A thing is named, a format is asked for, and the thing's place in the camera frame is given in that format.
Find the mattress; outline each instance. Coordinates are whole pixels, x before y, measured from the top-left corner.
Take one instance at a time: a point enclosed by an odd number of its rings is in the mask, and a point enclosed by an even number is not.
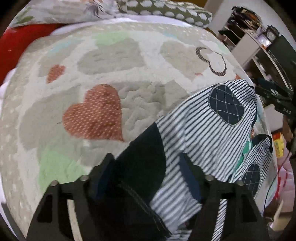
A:
[[[8,207],[24,235],[52,180],[89,173],[107,152],[117,156],[206,87],[241,78],[252,85],[206,30],[135,21],[64,27],[21,57],[3,99],[0,167]],[[260,101],[257,110],[254,135],[270,134]],[[90,115],[104,127],[90,125]],[[261,211],[274,164],[255,198]]]

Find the metal bolt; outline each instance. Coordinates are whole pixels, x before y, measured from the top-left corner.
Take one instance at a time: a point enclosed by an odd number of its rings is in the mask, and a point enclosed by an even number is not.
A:
[[[88,179],[89,179],[89,176],[88,175],[82,175],[80,177],[80,181],[83,181],[83,182],[87,181]]]
[[[236,181],[236,184],[239,185],[239,186],[243,186],[243,185],[244,185],[244,183],[243,183],[242,180],[237,180],[237,181]]]
[[[206,176],[205,176],[205,179],[206,179],[207,181],[213,181],[215,178],[214,178],[212,175],[206,175]]]
[[[52,187],[55,187],[56,185],[58,185],[59,184],[59,182],[57,181],[57,180],[54,180],[54,181],[52,181],[51,183],[50,183],[50,185],[52,186]]]

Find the polka dot pillow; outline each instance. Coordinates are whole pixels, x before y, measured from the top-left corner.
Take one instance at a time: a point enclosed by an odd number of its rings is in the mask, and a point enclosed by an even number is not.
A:
[[[117,0],[123,13],[134,15],[161,15],[206,28],[212,20],[212,13],[189,2],[169,0]]]

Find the wall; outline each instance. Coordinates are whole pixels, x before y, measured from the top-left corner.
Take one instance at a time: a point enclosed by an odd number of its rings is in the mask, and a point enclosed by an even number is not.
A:
[[[267,27],[267,25],[275,26],[296,50],[296,42],[290,34],[288,28],[277,15],[277,13],[263,0],[224,0],[218,11],[215,13],[212,22],[209,25],[209,29],[218,34],[218,31],[224,27],[225,23],[230,17],[233,6],[244,6],[254,11],[261,17],[262,23],[265,27]]]

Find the black cable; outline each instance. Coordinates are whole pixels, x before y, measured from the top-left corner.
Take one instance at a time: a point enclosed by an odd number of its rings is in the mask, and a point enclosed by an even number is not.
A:
[[[270,187],[269,187],[269,189],[268,189],[268,191],[267,191],[267,194],[266,194],[266,197],[265,197],[265,201],[264,201],[263,212],[264,212],[264,210],[265,210],[265,205],[266,205],[266,201],[267,201],[268,193],[269,193],[269,191],[270,191],[270,189],[271,189],[271,187],[272,187],[272,185],[273,185],[275,179],[278,177],[278,175],[279,175],[279,171],[281,170],[281,168],[283,167],[283,165],[285,164],[285,162],[288,160],[288,157],[289,157],[290,153],[291,153],[291,151],[289,151],[289,153],[288,153],[287,157],[285,158],[284,162],[280,165],[280,168],[278,168],[277,174],[276,174],[276,176],[274,177],[274,179],[273,179],[273,181],[272,181],[272,183],[271,183],[271,185],[270,185]]]

